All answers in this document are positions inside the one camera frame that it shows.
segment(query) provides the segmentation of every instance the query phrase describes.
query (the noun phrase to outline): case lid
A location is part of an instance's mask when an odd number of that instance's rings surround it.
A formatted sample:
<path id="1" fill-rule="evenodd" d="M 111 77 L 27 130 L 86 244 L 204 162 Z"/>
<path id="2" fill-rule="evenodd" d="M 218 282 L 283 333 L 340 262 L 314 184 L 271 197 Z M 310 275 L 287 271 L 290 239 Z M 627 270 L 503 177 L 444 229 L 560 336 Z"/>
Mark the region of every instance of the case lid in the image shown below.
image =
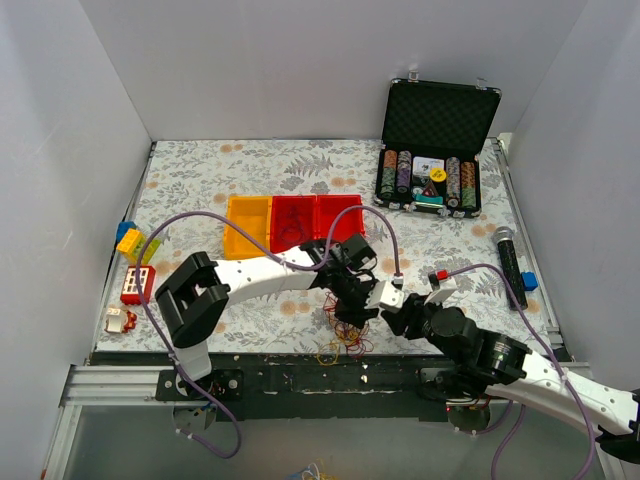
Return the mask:
<path id="1" fill-rule="evenodd" d="M 397 78 L 389 89 L 382 140 L 410 150 L 475 155 L 500 97 L 496 88 Z"/>

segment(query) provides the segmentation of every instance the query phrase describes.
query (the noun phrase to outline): microphone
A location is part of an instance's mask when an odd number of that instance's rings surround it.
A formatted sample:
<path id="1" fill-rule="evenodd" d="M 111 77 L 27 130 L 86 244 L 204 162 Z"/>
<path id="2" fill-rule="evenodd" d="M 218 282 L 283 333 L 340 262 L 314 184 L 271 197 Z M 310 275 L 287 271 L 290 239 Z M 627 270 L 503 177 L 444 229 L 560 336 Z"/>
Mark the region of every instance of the microphone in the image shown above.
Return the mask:
<path id="1" fill-rule="evenodd" d="M 500 255 L 500 265 L 504 276 L 507 277 L 509 285 L 513 293 L 516 294 L 518 303 L 525 309 L 529 305 L 527 304 L 527 297 L 524 293 L 524 281 L 520 274 L 520 268 L 518 268 L 518 258 L 516 257 L 516 249 L 513 246 L 513 230 L 509 227 L 498 227 L 491 237 L 493 243 L 498 247 L 498 255 Z M 515 303 L 511 300 L 511 296 L 507 294 L 509 300 L 509 308 L 511 310 L 517 310 Z"/>

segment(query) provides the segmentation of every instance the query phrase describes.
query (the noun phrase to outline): robotic arm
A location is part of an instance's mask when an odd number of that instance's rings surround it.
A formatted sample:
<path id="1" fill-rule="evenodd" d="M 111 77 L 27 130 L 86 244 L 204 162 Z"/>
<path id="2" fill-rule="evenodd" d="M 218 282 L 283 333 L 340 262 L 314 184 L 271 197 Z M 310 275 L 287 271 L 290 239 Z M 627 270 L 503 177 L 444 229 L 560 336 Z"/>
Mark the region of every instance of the robotic arm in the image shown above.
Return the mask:
<path id="1" fill-rule="evenodd" d="M 576 428 L 586 429 L 566 379 L 577 390 L 589 418 L 603 432 L 603 450 L 622 460 L 640 463 L 640 390 L 624 392 L 565 372 L 525 344 L 506 335 L 478 328 L 457 307 L 442 303 L 456 285 L 446 272 L 430 275 L 431 292 L 405 293 L 401 279 L 379 281 L 364 266 L 376 256 L 361 235 L 331 247 L 329 260 L 317 271 L 288 268 L 284 261 L 313 266 L 324 255 L 325 242 L 314 240 L 270 258 L 243 261 L 191 255 L 156 291 L 177 360 L 202 388 L 212 371 L 207 338 L 227 306 L 284 290 L 327 288 L 338 299 L 336 318 L 363 328 L 380 313 L 395 335 L 426 338 L 453 360 L 452 370 L 421 386 L 430 399 L 483 393 L 515 400 L 548 413 Z"/>

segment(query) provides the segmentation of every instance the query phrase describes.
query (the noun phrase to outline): white wall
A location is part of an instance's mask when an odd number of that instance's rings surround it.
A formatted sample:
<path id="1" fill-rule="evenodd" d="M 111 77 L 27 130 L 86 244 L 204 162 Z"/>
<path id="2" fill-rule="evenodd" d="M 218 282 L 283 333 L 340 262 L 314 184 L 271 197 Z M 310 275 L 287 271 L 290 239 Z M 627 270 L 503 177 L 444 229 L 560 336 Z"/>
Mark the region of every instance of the white wall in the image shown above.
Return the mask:
<path id="1" fill-rule="evenodd" d="M 590 0 L 509 155 L 565 340 L 625 389 L 640 387 L 638 45 L 637 0 Z"/>
<path id="2" fill-rule="evenodd" d="M 512 131 L 586 0 L 80 0 L 154 139 L 367 137 L 388 81 L 504 92 Z"/>
<path id="3" fill-rule="evenodd" d="M 149 137 L 77 0 L 0 3 L 2 478 L 40 478 Z"/>

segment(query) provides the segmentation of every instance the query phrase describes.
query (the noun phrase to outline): microphone head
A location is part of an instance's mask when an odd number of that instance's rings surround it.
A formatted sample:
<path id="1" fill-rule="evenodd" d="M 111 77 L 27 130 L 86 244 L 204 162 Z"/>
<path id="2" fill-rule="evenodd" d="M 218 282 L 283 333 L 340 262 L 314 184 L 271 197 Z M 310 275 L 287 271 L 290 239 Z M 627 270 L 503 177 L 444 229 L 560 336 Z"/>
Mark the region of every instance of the microphone head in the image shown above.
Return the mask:
<path id="1" fill-rule="evenodd" d="M 498 227 L 496 231 L 493 232 L 491 240 L 493 240 L 493 243 L 496 245 L 505 240 L 513 240 L 513 230 L 509 227 Z"/>

